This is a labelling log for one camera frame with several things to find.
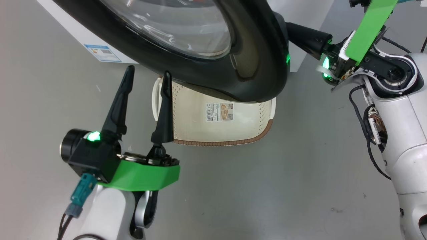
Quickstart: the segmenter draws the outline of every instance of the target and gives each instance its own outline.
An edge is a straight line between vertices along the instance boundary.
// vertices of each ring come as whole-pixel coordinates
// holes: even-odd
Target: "basket handle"
[[[273,98],[271,99],[270,119],[273,119],[275,114],[276,114],[276,98]]]
[[[162,81],[161,77],[157,78],[157,80],[153,86],[153,92],[151,94],[151,108],[153,110],[153,117],[154,117],[155,121],[158,121],[159,109],[160,109],[161,100],[162,100],[161,96],[160,96],[161,81]]]

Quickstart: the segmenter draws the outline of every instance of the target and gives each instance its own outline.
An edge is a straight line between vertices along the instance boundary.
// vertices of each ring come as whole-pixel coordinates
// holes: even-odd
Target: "white cable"
[[[372,99],[372,97],[369,95],[368,91],[366,90],[366,88],[362,89],[363,91],[363,97],[365,98],[366,103],[368,104],[368,106],[374,104],[374,100]]]
[[[404,88],[404,89],[399,89],[399,90],[393,90],[393,89],[389,89],[389,88],[386,88],[386,87],[384,87],[384,85],[377,79],[377,78],[375,78],[375,81],[377,82],[377,84],[383,89],[383,90],[386,90],[386,91],[390,91],[390,92],[393,92],[393,93],[398,93],[398,94],[402,94],[404,91],[406,91],[406,90],[408,90],[408,89],[410,89],[414,84],[415,84],[415,82],[416,82],[416,80],[417,80],[417,78],[418,78],[418,68],[417,68],[417,66],[415,65],[415,63],[411,60],[411,59],[409,59],[409,58],[407,58],[407,57],[404,57],[404,56],[398,56],[398,55],[390,55],[390,54],[387,54],[387,53],[385,53],[385,52],[383,52],[383,51],[381,51],[378,47],[377,47],[377,45],[375,45],[374,44],[374,49],[377,51],[377,52],[379,52],[380,53],[380,56],[382,56],[382,57],[390,57],[390,58],[392,58],[392,59],[401,59],[401,60],[404,60],[405,62],[407,62],[407,63],[410,63],[411,65],[412,65],[412,69],[414,70],[414,75],[412,76],[412,79],[411,79],[411,81],[408,83],[408,85],[406,86],[406,88]]]
[[[334,92],[337,89],[341,88],[342,86],[345,86],[346,84],[352,83],[353,81],[357,81],[357,80],[359,80],[360,82],[356,82],[356,83],[358,83],[359,85],[362,85],[363,84],[362,79],[355,78],[355,76],[359,76],[359,75],[366,75],[368,77],[373,78],[376,81],[378,80],[372,74],[364,72],[363,69],[359,68],[353,75],[351,75],[350,77],[348,77],[345,81],[341,81],[337,86],[333,87],[330,91]]]
[[[377,117],[380,117],[380,114],[378,113],[377,109],[375,107],[371,107],[371,109],[368,112],[368,117],[376,115]]]
[[[342,80],[340,79],[340,78],[338,78],[338,77],[336,77],[329,69],[327,69],[327,68],[325,68],[325,67],[323,67],[323,66],[317,66],[317,68],[316,68],[316,71],[318,71],[318,72],[321,72],[321,73],[324,73],[324,74],[327,74],[327,75],[329,75],[331,78],[333,78],[333,79],[335,79],[335,80],[338,80],[338,81],[340,81],[340,82],[342,82]]]
[[[372,135],[374,136],[375,143],[381,144],[380,134],[378,133],[377,126],[375,124],[375,120],[373,118],[368,118],[369,125],[371,126]]]

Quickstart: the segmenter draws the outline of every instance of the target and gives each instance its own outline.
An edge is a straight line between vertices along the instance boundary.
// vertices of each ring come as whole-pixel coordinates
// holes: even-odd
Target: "gray floor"
[[[387,22],[387,35],[412,51],[427,32],[427,9],[417,5],[400,5]],[[362,15],[338,0],[322,30],[341,40]],[[78,181],[60,159],[59,143],[71,128],[101,127],[126,65],[98,62],[27,0],[0,2],[0,56],[0,232],[3,239],[55,239]],[[149,240],[401,239],[393,185],[369,161],[349,87],[330,94],[317,64],[307,57],[290,76],[273,127],[259,142],[166,146],[181,160],[181,177],[161,191]],[[156,74],[136,71],[124,142],[147,153]],[[360,95],[356,102],[364,105]],[[71,223],[66,239],[84,216]]]

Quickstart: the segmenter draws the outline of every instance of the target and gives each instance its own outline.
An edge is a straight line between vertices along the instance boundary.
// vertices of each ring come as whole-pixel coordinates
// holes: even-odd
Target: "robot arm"
[[[410,54],[419,69],[418,80],[427,78],[427,54]],[[382,152],[386,172],[391,177],[400,203],[400,227],[407,240],[427,237],[427,86],[394,98],[379,97],[373,79],[362,83],[387,131]]]
[[[178,180],[179,161],[166,154],[163,143],[173,141],[172,77],[164,74],[162,103],[153,147],[147,156],[122,151],[126,109],[135,68],[129,66],[100,132],[70,130],[60,147],[64,162],[81,177],[61,220],[61,240],[72,218],[97,185],[94,204],[75,239],[143,239],[154,219],[158,191]]]

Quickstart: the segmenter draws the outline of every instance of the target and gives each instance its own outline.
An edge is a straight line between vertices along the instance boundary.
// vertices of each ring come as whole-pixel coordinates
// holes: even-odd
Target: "laundry basket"
[[[154,119],[161,106],[159,77],[152,92]],[[263,138],[273,124],[276,99],[263,103],[229,102],[172,83],[174,143],[230,146]]]

